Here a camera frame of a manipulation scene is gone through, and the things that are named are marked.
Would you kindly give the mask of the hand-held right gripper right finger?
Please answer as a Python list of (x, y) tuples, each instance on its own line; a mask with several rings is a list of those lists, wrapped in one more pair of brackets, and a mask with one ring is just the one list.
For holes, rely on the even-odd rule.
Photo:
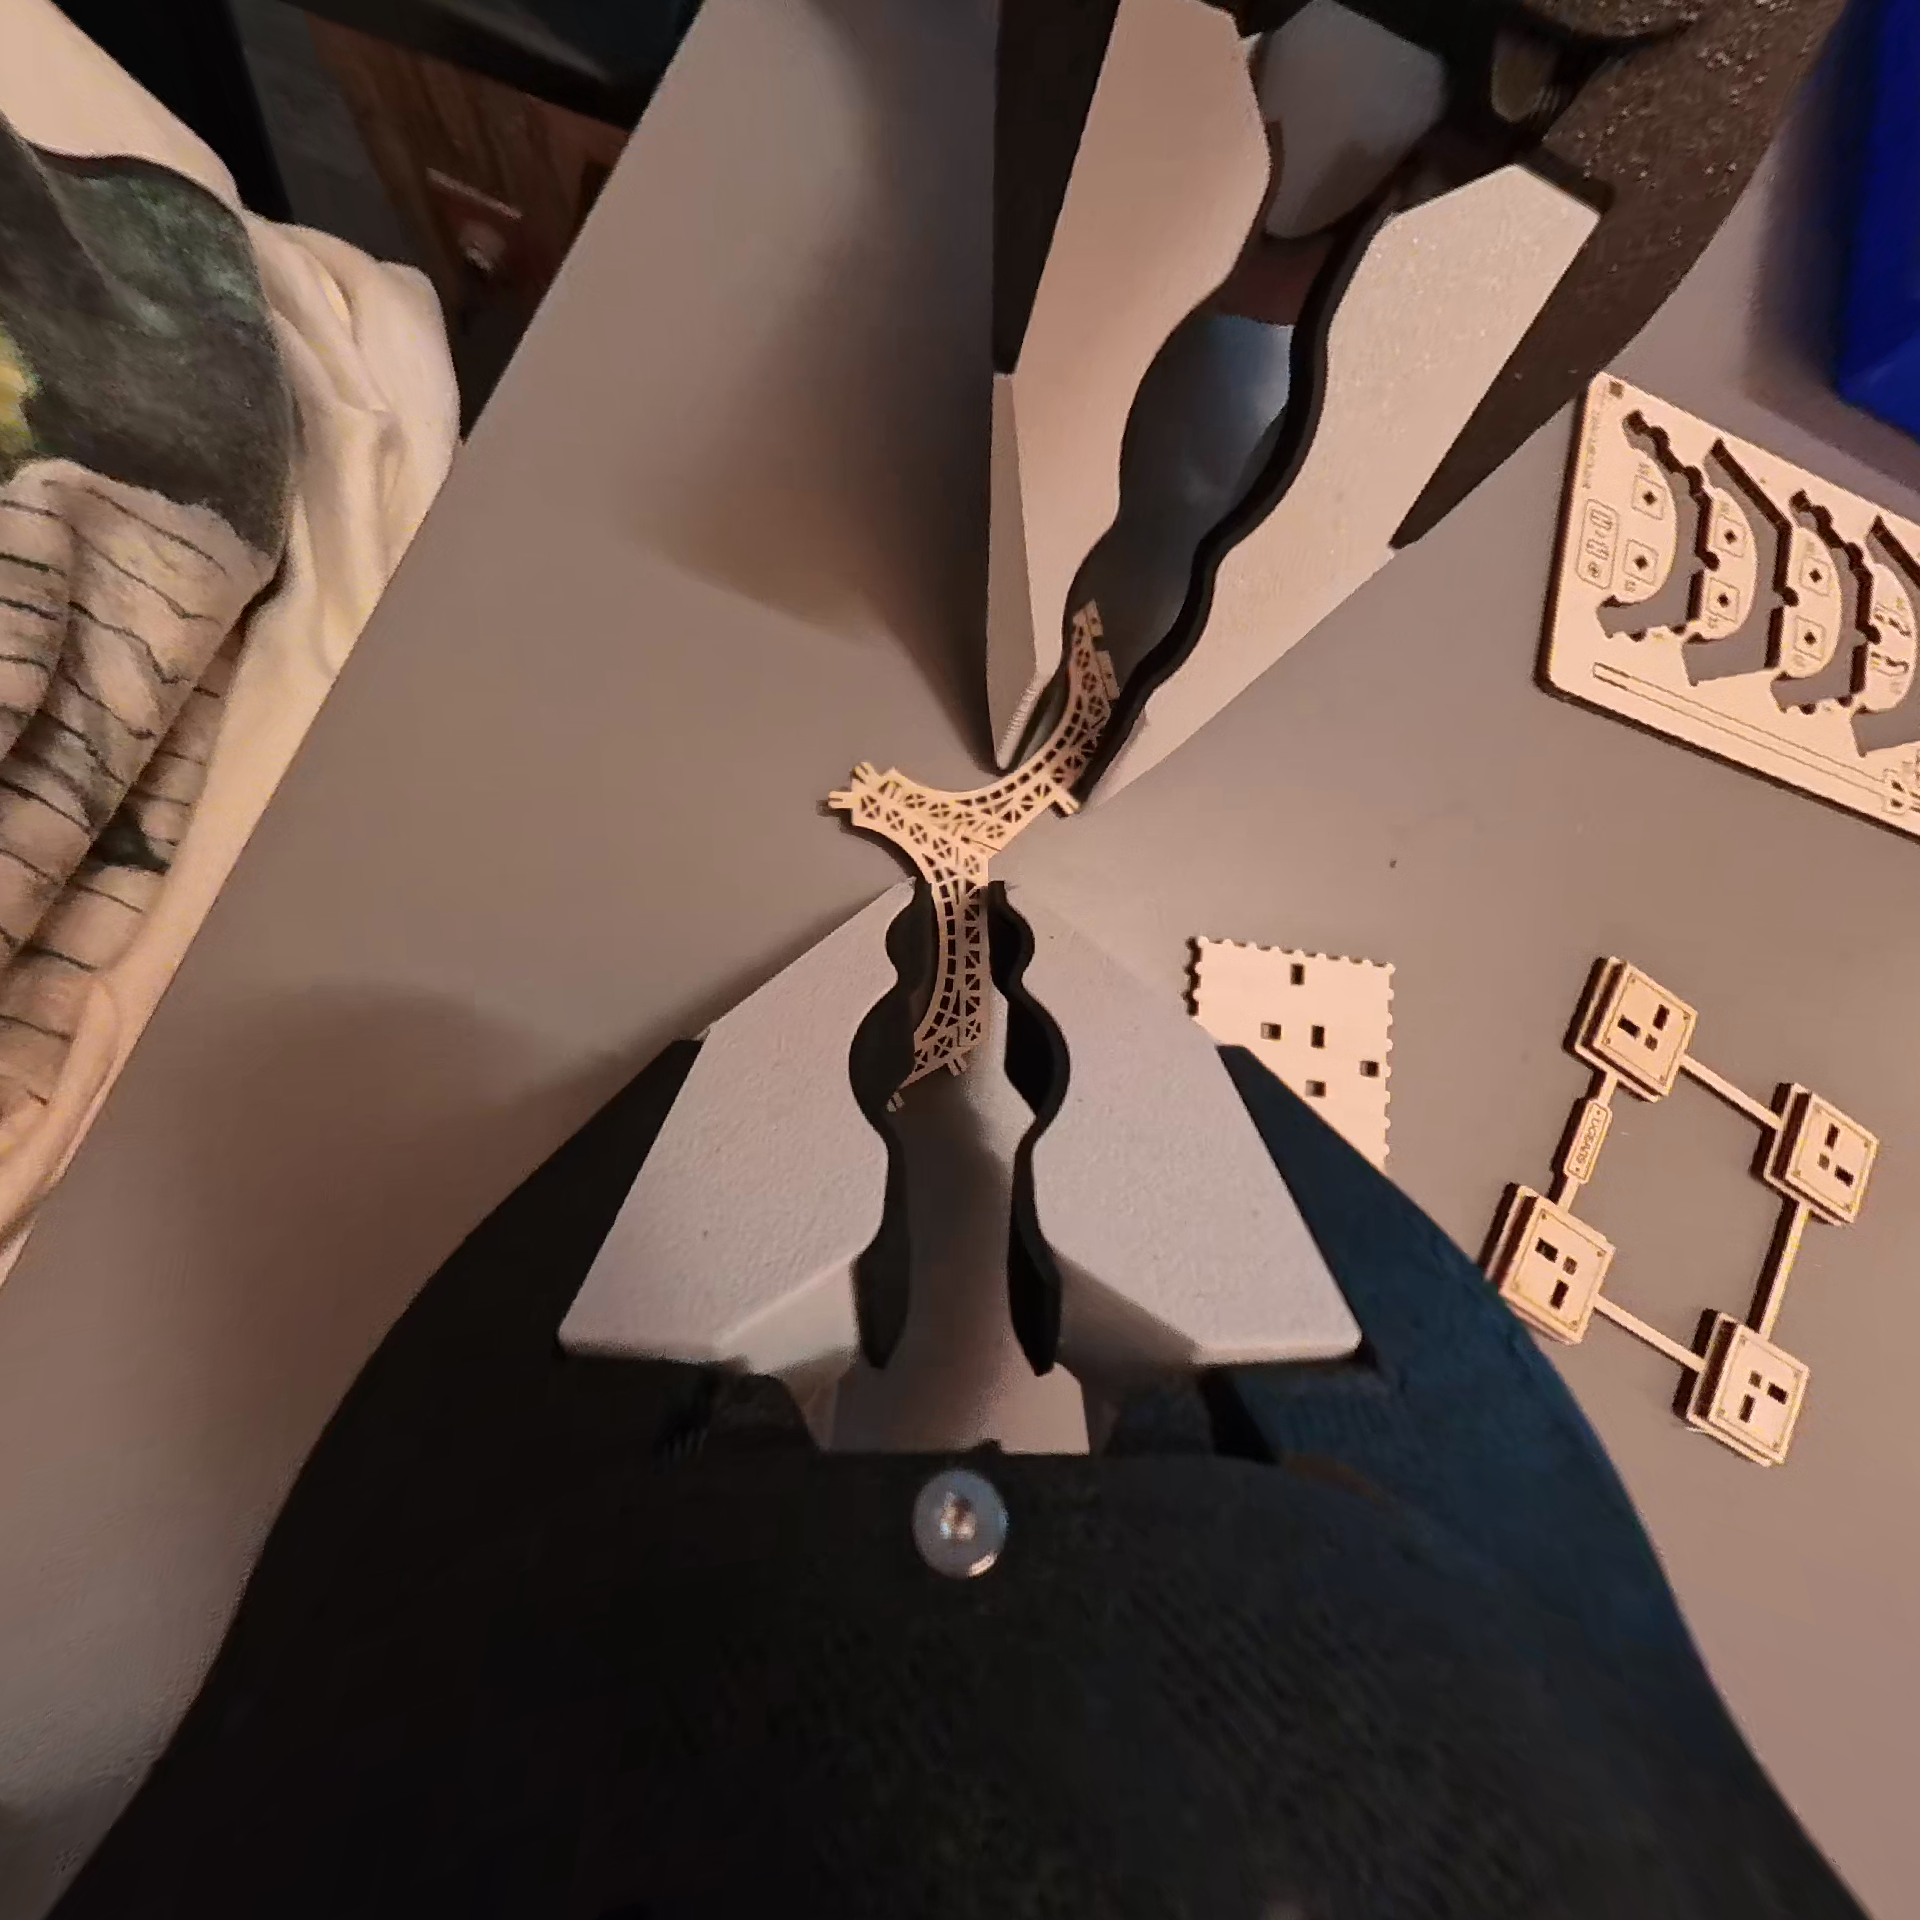
[(1026, 1106), (1008, 1297), (1031, 1370), (1352, 1354), (1356, 1315), (1204, 1027), (1005, 882), (988, 961)]

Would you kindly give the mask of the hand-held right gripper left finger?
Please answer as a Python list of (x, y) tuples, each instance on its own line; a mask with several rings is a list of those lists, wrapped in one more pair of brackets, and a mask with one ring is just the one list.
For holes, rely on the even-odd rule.
[(744, 1375), (875, 1368), (906, 1325), (919, 884), (716, 1019), (561, 1321), (567, 1353)]

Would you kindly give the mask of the square wooden plate with holes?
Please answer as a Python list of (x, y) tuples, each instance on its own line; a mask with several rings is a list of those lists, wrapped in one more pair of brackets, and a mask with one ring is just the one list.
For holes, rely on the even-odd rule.
[(1189, 1002), (1246, 1048), (1372, 1165), (1387, 1169), (1394, 967), (1366, 955), (1193, 938)]

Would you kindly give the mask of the dark wooden cabinet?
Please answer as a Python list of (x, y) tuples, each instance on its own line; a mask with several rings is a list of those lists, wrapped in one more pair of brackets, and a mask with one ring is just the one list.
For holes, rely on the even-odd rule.
[(475, 430), (699, 4), (58, 4), (243, 201), (410, 264)]

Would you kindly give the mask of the printed cream cloth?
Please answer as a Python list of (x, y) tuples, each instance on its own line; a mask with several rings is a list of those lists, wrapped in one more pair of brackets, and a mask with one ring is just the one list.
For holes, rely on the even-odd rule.
[(2, 1267), (442, 490), (419, 269), (2, 4)]

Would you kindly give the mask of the curved wooden lattice piece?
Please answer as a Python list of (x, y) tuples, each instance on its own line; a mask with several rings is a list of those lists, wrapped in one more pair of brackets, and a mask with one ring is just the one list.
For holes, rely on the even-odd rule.
[(993, 845), (968, 807), (896, 776), (875, 785), (849, 782), (829, 792), (826, 807), (846, 814), (854, 829), (892, 842), (931, 887), (931, 995), (914, 1035), (914, 1070), (889, 1100), (897, 1112), (917, 1080), (931, 1073), (964, 1073), (988, 1032), (986, 899)]
[(1117, 708), (1118, 681), (1104, 648), (1104, 618), (1095, 597), (1072, 611), (1063, 659), (1065, 699), (1047, 739), (1009, 774), (968, 792), (922, 785), (901, 768), (870, 763), (826, 799), (854, 829), (896, 837), (903, 847), (955, 842), (986, 858), (1012, 842), (1041, 811), (1077, 807), (1072, 787), (1088, 768)]

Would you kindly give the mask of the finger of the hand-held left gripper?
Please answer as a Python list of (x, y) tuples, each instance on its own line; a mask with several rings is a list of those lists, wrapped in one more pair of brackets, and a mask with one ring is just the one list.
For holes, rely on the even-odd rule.
[(1508, 163), (1356, 228), (1293, 327), (1278, 436), (1197, 541), (1184, 600), (1133, 670), (1077, 792), (1141, 778), (1394, 558), (1595, 222), (1595, 206)]
[(1005, 4), (993, 48), (988, 715), (1012, 767), (1113, 527), (1123, 432), (1271, 180), (1220, 4)]

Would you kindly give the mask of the wooden frame with four blocks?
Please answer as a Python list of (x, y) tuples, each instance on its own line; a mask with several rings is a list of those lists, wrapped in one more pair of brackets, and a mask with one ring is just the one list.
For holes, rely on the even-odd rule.
[[(1546, 1191), (1508, 1185), (1480, 1270), (1534, 1334), (1557, 1347), (1605, 1321), (1677, 1365), (1674, 1411), (1738, 1459), (1789, 1459), (1810, 1365), (1776, 1340), (1802, 1245), (1815, 1226), (1862, 1215), (1879, 1137), (1820, 1092), (1783, 1080), (1770, 1100), (1741, 1092), (1696, 1054), (1696, 1007), (1624, 955), (1600, 955), (1569, 1024), (1569, 1054), (1589, 1073), (1570, 1106)], [(1763, 1265), (1741, 1315), (1705, 1308), (1684, 1342), (1607, 1292), (1617, 1245), (1576, 1201), (1595, 1182), (1617, 1098), (1661, 1104), (1679, 1080), (1758, 1128), (1751, 1174), (1776, 1198)]]

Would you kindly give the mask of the wooden cutout sheet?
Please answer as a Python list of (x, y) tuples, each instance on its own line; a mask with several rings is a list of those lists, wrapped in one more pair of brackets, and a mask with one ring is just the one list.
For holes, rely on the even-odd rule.
[(1918, 523), (1602, 371), (1543, 681), (1918, 837)]

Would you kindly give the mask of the blue box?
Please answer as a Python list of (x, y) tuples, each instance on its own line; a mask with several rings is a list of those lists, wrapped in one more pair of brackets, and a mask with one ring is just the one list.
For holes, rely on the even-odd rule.
[(1918, 438), (1918, 4), (1852, 4), (1833, 83), (1833, 384)]

